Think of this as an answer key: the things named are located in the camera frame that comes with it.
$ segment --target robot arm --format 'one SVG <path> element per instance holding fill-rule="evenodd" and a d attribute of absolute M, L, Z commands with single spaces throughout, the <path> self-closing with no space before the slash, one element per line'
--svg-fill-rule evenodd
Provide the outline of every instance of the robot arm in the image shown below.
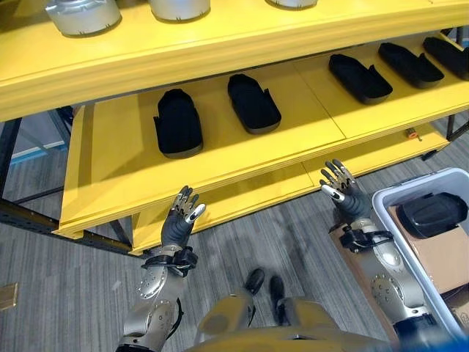
<path fill-rule="evenodd" d="M 325 165 L 334 176 L 321 170 L 328 180 L 321 180 L 322 190 L 331 197 L 347 223 L 341 237 L 342 246 L 356 253 L 361 270 L 369 278 L 374 299 L 399 337 L 426 343 L 436 322 L 426 307 L 420 285 L 395 247 L 392 234 L 379 231 L 370 219 L 371 202 L 344 164 L 334 159 Z"/>
<path fill-rule="evenodd" d="M 179 325 L 183 278 L 197 263 L 186 245 L 193 223 L 205 210 L 204 204 L 195 206 L 197 194 L 189 201 L 191 193 L 192 188 L 186 186 L 176 196 L 161 232 L 162 247 L 152 250 L 152 257 L 142 266 L 147 272 L 140 283 L 139 301 L 125 320 L 117 352 L 161 351 Z M 179 316 L 173 325 L 176 306 Z"/>

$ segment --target storage bin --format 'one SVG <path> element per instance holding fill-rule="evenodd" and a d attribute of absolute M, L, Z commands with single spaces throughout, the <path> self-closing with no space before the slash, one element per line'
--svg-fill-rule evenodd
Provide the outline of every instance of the storage bin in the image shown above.
<path fill-rule="evenodd" d="M 426 275 L 426 271 L 387 211 L 388 207 L 392 205 L 398 205 L 428 193 L 436 194 L 440 192 L 456 194 L 469 204 L 469 174 L 462 169 L 447 168 L 380 190 L 373 195 L 372 203 L 377 217 L 373 220 L 378 227 L 382 225 L 394 235 L 396 247 L 401 252 L 407 267 L 422 287 L 426 302 L 433 311 L 435 319 L 453 337 L 464 337 L 465 333 L 454 319 L 451 311 Z M 469 217 L 460 225 L 466 233 L 469 233 Z"/>

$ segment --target cable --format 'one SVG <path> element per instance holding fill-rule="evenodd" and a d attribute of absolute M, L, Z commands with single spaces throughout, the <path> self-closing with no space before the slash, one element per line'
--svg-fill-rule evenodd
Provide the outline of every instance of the cable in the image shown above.
<path fill-rule="evenodd" d="M 177 320 L 176 320 L 176 323 L 174 323 L 173 327 L 171 328 L 171 332 L 168 334 L 166 339 L 170 338 L 173 335 L 173 333 L 176 332 L 177 328 L 179 328 L 179 325 L 181 324 L 182 316 L 184 315 L 184 312 L 182 311 L 181 300 L 177 299 L 176 302 L 177 302 L 177 308 L 178 308 Z"/>

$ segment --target yellow shelf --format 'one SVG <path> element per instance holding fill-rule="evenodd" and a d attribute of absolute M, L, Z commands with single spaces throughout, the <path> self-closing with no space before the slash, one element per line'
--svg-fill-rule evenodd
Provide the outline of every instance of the yellow shelf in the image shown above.
<path fill-rule="evenodd" d="M 469 21 L 468 0 L 320 0 L 304 11 L 212 0 L 203 19 L 168 24 L 146 2 L 122 0 L 115 29 L 73 39 L 56 30 L 46 2 L 0 3 L 0 121 Z"/>
<path fill-rule="evenodd" d="M 416 40 L 421 43 L 422 37 L 410 41 Z M 362 53 L 376 49 L 370 44 L 354 50 L 366 57 Z M 311 72 L 319 70 L 311 67 L 318 62 L 324 64 L 324 79 L 314 80 Z M 57 233 L 77 236 L 88 227 L 166 204 L 185 184 L 198 192 L 214 190 L 467 108 L 468 82 L 443 71 L 439 87 L 425 90 L 386 71 L 396 98 L 363 106 L 334 86 L 322 55 L 249 70 L 270 89 L 283 116 L 280 127 L 263 136 L 247 134 L 236 117 L 226 92 L 230 75 L 176 86 L 193 98 L 204 136 L 203 151 L 183 160 L 165 158 L 157 146 L 152 117 L 166 89 L 87 106 L 73 124 Z M 334 87 L 333 100 L 350 110 L 346 114 L 331 112 L 333 101 L 324 92 Z"/>
<path fill-rule="evenodd" d="M 229 75 L 181 86 L 199 112 L 203 151 L 182 160 L 158 149 L 153 116 L 167 89 L 87 106 L 75 117 L 59 233 L 72 233 L 172 199 L 181 185 L 225 186 L 307 158 L 344 138 L 292 63 L 250 70 L 282 113 L 269 134 L 245 132 L 229 96 Z"/>
<path fill-rule="evenodd" d="M 314 189 L 303 165 L 295 164 L 238 183 L 201 194 L 207 210 L 197 220 L 194 231 L 235 219 L 288 199 L 299 197 Z M 133 216 L 133 252 L 160 244 L 170 202 L 142 211 Z"/>
<path fill-rule="evenodd" d="M 425 52 L 422 43 L 428 36 L 420 34 L 388 41 L 403 45 L 414 54 L 420 55 Z M 330 74 L 326 68 L 330 53 L 295 62 L 302 77 L 346 138 L 383 131 L 389 133 L 390 130 L 403 129 L 416 122 L 428 122 L 469 108 L 469 81 L 457 78 L 426 54 L 444 73 L 445 78 L 431 89 L 414 88 L 380 58 L 379 47 L 380 43 L 371 43 L 334 52 L 355 57 L 367 67 L 374 65 L 394 88 L 387 100 L 373 106 L 359 103 Z"/>
<path fill-rule="evenodd" d="M 398 132 L 205 192 L 200 195 L 200 200 L 207 204 L 207 212 L 197 220 L 194 232 L 318 189 L 325 160 L 339 158 L 354 175 L 362 175 L 448 144 L 430 125 L 418 126 L 416 130 L 422 142 L 409 140 L 404 132 Z M 160 244 L 161 228 L 169 205 L 149 208 L 133 216 L 133 254 Z"/>
<path fill-rule="evenodd" d="M 400 131 L 322 158 L 304 161 L 303 165 L 314 184 L 319 184 L 320 179 L 324 178 L 321 169 L 325 160 L 337 158 L 347 165 L 354 175 L 359 176 L 422 155 L 429 150 L 439 150 L 448 144 L 430 124 L 420 125 L 416 131 L 422 142 L 418 139 L 407 139 L 405 131 Z"/>

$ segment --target black shoe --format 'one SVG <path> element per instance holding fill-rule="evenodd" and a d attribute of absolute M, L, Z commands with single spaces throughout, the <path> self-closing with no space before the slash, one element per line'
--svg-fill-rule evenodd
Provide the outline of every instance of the black shoe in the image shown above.
<path fill-rule="evenodd" d="M 244 288 L 248 290 L 251 295 L 259 292 L 262 284 L 264 283 L 265 274 L 261 268 L 254 269 L 249 273 L 248 278 L 244 284 Z"/>
<path fill-rule="evenodd" d="M 278 302 L 285 298 L 285 288 L 284 282 L 280 276 L 272 276 L 269 283 L 269 292 L 270 300 L 272 301 L 273 318 L 277 324 L 281 326 L 285 320 L 285 311 L 283 306 L 278 305 Z"/>

